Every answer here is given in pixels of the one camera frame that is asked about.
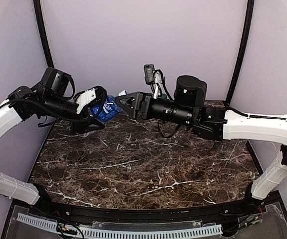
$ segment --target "gray wall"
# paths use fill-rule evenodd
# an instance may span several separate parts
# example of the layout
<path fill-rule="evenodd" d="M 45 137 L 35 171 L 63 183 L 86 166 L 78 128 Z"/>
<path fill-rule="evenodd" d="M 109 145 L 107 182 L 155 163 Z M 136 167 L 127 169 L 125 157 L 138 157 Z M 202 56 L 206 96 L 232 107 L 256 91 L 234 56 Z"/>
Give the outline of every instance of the gray wall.
<path fill-rule="evenodd" d="M 32 86 L 45 69 L 33 1 L 0 0 L 0 103 L 18 86 Z M 27 180 L 47 129 L 35 117 L 0 140 L 0 171 Z M 0 196 L 0 236 L 11 200 Z"/>
<path fill-rule="evenodd" d="M 287 0 L 255 1 L 232 106 L 254 113 L 287 113 Z M 274 145 L 258 141 L 252 145 L 262 167 L 267 168 L 276 156 Z M 278 189 L 287 209 L 287 179 Z"/>
<path fill-rule="evenodd" d="M 57 68 L 79 90 L 96 84 L 110 94 L 150 91 L 144 64 L 153 63 L 174 92 L 178 76 L 208 83 L 208 99 L 225 99 L 243 28 L 246 1 L 43 0 Z"/>

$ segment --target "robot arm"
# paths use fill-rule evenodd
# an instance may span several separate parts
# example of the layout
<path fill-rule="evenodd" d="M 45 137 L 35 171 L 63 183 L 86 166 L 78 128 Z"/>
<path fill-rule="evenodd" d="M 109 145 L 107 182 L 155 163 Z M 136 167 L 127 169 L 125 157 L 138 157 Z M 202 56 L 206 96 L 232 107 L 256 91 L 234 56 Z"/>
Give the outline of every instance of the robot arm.
<path fill-rule="evenodd" d="M 74 97 L 74 103 L 64 97 L 70 75 L 47 68 L 43 79 L 32 89 L 19 87 L 0 106 L 0 138 L 33 114 L 53 116 L 71 121 L 73 131 L 86 133 L 103 129 L 95 115 L 89 116 L 89 108 L 105 101 L 107 92 L 102 87 L 91 88 Z M 0 172 L 0 194 L 35 205 L 38 200 L 49 199 L 45 190 L 35 184 L 21 182 Z"/>
<path fill-rule="evenodd" d="M 147 84 L 157 82 L 151 73 L 154 72 L 153 65 L 146 65 L 144 71 Z M 243 113 L 232 107 L 207 107 L 204 104 L 206 90 L 207 84 L 198 78 L 180 76 L 174 100 L 134 92 L 116 97 L 116 102 L 133 118 L 176 123 L 207 140 L 251 139 L 282 144 L 273 163 L 248 187 L 246 202 L 259 204 L 287 177 L 287 115 L 260 115 Z"/>

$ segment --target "black strap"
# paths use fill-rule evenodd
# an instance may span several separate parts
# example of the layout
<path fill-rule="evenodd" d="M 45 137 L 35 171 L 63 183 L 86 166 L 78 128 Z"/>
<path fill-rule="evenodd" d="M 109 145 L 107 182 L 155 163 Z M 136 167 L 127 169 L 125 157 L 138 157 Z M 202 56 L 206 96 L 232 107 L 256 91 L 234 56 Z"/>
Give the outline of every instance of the black strap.
<path fill-rule="evenodd" d="M 71 98 L 73 98 L 74 95 L 75 95 L 75 91 L 76 91 L 76 90 L 75 90 L 75 83 L 74 83 L 74 80 L 73 80 L 73 78 L 71 77 L 71 75 L 64 74 L 63 76 L 66 77 L 66 78 L 68 79 L 68 82 L 72 85 L 73 94 L 72 94 L 71 96 L 60 96 L 60 97 L 57 97 L 57 98 L 60 98 L 60 99 L 65 100 L 65 101 L 68 101 L 68 100 L 70 100 Z M 39 84 L 40 84 L 40 82 L 38 82 L 36 85 L 34 85 L 34 86 L 31 88 L 31 90 L 32 90 L 32 91 L 36 91 Z"/>
<path fill-rule="evenodd" d="M 67 77 L 69 83 L 72 85 L 73 94 L 72 94 L 71 96 L 61 96 L 61 97 L 58 97 L 58 98 L 60 98 L 60 99 L 62 99 L 62 100 L 65 100 L 65 101 L 68 101 L 68 100 L 70 100 L 71 98 L 73 98 L 74 95 L 75 95 L 75 83 L 74 83 L 74 80 L 73 80 L 73 78 L 71 77 L 71 75 L 65 74 L 64 76 Z"/>
<path fill-rule="evenodd" d="M 179 129 L 180 129 L 180 127 L 181 127 L 181 125 L 178 124 L 177 127 L 174 129 L 174 131 L 173 131 L 171 134 L 165 135 L 165 134 L 162 132 L 162 129 L 161 129 L 161 127 L 160 127 L 160 122 L 161 122 L 161 120 L 158 121 L 158 131 L 160 132 L 160 134 L 161 134 L 162 137 L 164 137 L 164 138 L 172 138 L 172 137 L 179 131 Z"/>
<path fill-rule="evenodd" d="M 45 128 L 45 127 L 47 127 L 47 126 L 56 124 L 57 122 L 59 122 L 59 119 L 56 119 L 56 120 L 54 120 L 54 121 L 51 122 L 51 123 L 46 123 L 46 121 L 47 121 L 47 115 L 45 115 L 45 121 L 44 121 L 43 123 L 39 123 L 37 126 L 38 126 L 39 128 Z"/>

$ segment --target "wire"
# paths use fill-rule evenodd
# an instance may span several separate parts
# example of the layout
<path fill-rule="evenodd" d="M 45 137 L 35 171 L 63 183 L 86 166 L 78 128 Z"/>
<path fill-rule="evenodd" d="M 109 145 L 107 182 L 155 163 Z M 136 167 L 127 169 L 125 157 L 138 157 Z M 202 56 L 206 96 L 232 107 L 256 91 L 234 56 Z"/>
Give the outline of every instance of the wire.
<path fill-rule="evenodd" d="M 152 85 L 150 85 L 150 87 L 151 87 L 152 92 L 154 93 L 155 89 L 154 89 L 153 84 L 152 84 Z"/>
<path fill-rule="evenodd" d="M 242 220 L 241 222 L 239 222 L 237 225 L 235 225 L 234 227 L 237 227 L 238 225 L 242 224 L 243 222 L 245 222 L 248 218 L 250 217 L 250 215 L 248 217 L 246 217 L 244 220 Z M 251 223 L 254 222 L 255 220 L 257 220 L 259 218 L 259 216 L 256 216 L 254 218 L 252 218 L 251 220 L 249 220 L 248 222 L 246 222 L 244 225 L 242 225 L 239 228 L 236 228 L 234 230 L 231 230 L 234 227 L 231 227 L 229 229 L 224 230 L 224 233 L 233 233 L 233 232 L 237 232 L 238 230 L 247 227 L 248 225 L 252 225 Z"/>
<path fill-rule="evenodd" d="M 38 102 L 37 100 L 33 100 L 33 99 L 13 99 L 13 100 L 9 100 L 8 102 L 2 104 L 0 106 L 0 109 L 3 108 L 4 106 L 10 105 L 10 104 L 13 104 L 13 103 L 16 103 L 16 102 L 24 102 L 24 103 L 30 103 L 30 104 L 42 109 L 44 111 L 44 113 L 47 113 L 47 114 L 49 114 L 51 116 L 54 116 L 56 118 L 59 118 L 61 120 L 65 120 L 65 121 L 68 121 L 68 122 L 77 122 L 77 123 L 78 122 L 79 123 L 88 122 L 88 121 L 96 118 L 99 115 L 99 113 L 101 112 L 102 108 L 104 107 L 104 104 L 105 104 L 105 101 L 106 101 L 107 91 L 101 86 L 97 86 L 97 88 L 102 89 L 102 91 L 103 91 L 103 98 L 101 100 L 100 110 L 98 110 L 94 115 L 88 116 L 85 119 L 70 119 L 70 118 L 67 118 L 65 116 L 62 116 L 62 115 L 50 110 L 49 108 L 44 106 L 41 102 Z"/>
<path fill-rule="evenodd" d="M 230 227 L 228 229 L 225 229 L 223 232 L 229 232 L 229 230 L 237 227 L 238 225 L 240 225 L 241 223 L 245 222 L 248 218 L 249 218 L 250 215 L 248 215 L 245 219 L 243 219 L 242 221 L 240 221 L 238 224 L 235 224 L 233 227 Z"/>
<path fill-rule="evenodd" d="M 260 213 L 261 213 L 261 217 L 263 218 L 263 212 L 262 212 L 262 209 L 260 207 L 258 207 Z"/>
<path fill-rule="evenodd" d="M 161 129 L 161 127 L 160 127 L 160 122 L 161 122 L 161 120 L 158 121 L 158 131 L 160 132 L 160 134 L 161 134 L 162 137 L 164 137 L 164 138 L 172 138 L 172 137 L 179 131 L 179 129 L 180 129 L 180 127 L 181 127 L 181 125 L 178 124 L 177 127 L 174 129 L 174 131 L 173 131 L 171 134 L 165 135 L 165 134 L 162 132 L 162 129 Z"/>
<path fill-rule="evenodd" d="M 167 86 L 165 85 L 165 76 L 163 75 L 163 72 L 160 69 L 159 70 L 155 70 L 154 74 L 156 72 L 159 72 L 160 75 L 161 75 L 162 85 L 163 85 L 164 91 L 166 92 L 167 96 L 169 97 L 169 99 L 173 100 L 173 98 L 171 97 L 171 94 L 169 93 L 169 91 L 167 89 Z"/>
<path fill-rule="evenodd" d="M 160 84 L 159 83 L 157 83 L 157 86 L 158 86 L 158 88 L 159 88 L 159 90 L 160 90 L 160 94 L 159 94 L 159 96 L 162 96 L 162 88 L 161 88 L 161 86 L 160 86 Z"/>
<path fill-rule="evenodd" d="M 249 118 L 260 118 L 260 119 L 273 119 L 273 120 L 287 120 L 287 118 L 283 118 L 283 117 L 275 117 L 275 116 L 262 116 L 262 115 L 250 115 L 250 114 L 246 114 L 242 111 L 239 111 L 231 106 L 226 106 L 226 109 L 228 110 L 232 110 L 235 113 L 241 115 L 241 116 L 245 116 L 245 117 L 249 117 Z"/>
<path fill-rule="evenodd" d="M 50 215 L 50 214 L 48 214 L 48 213 L 45 213 L 45 212 L 43 212 L 42 210 L 38 209 L 37 207 L 31 206 L 31 208 L 34 208 L 34 209 L 40 211 L 41 213 L 43 213 L 43 214 L 45 214 L 45 215 L 47 215 L 47 216 L 49 216 L 49 217 L 54 217 L 54 218 L 56 218 L 56 219 L 59 219 L 59 220 L 62 220 L 62 221 L 65 221 L 65 222 L 69 223 L 69 224 L 72 225 L 74 228 L 76 228 L 76 229 L 79 231 L 79 233 L 82 235 L 82 238 L 85 239 L 85 236 L 84 236 L 83 232 L 79 229 L 79 227 L 75 226 L 75 225 L 74 225 L 73 223 L 71 223 L 70 221 L 68 221 L 68 220 L 66 220 L 66 219 L 63 219 L 63 218 L 61 218 L 61 217 L 57 217 L 57 216 L 53 216 L 53 215 Z"/>

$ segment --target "cylindrical motor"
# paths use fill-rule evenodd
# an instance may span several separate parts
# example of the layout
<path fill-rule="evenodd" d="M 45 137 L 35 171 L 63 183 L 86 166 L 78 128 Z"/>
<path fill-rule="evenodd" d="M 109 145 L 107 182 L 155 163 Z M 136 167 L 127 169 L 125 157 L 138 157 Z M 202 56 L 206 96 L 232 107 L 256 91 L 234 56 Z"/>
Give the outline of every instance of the cylindrical motor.
<path fill-rule="evenodd" d="M 180 76 L 177 79 L 174 101 L 184 107 L 202 107 L 206 90 L 207 84 L 204 81 L 194 76 Z"/>
<path fill-rule="evenodd" d="M 60 97 L 63 96 L 67 89 L 68 83 L 69 81 L 65 76 L 57 73 L 53 81 L 53 84 L 51 86 L 51 90 L 53 91 L 53 94 L 56 96 L 60 96 Z"/>

